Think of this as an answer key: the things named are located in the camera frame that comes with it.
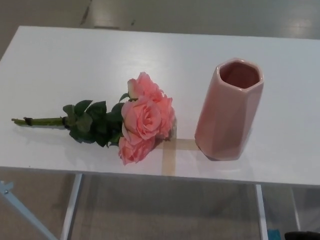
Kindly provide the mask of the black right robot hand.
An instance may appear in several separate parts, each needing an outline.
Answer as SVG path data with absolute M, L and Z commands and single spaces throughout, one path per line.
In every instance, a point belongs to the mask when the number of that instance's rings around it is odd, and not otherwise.
M 320 240 L 319 232 L 291 231 L 284 234 L 285 240 Z

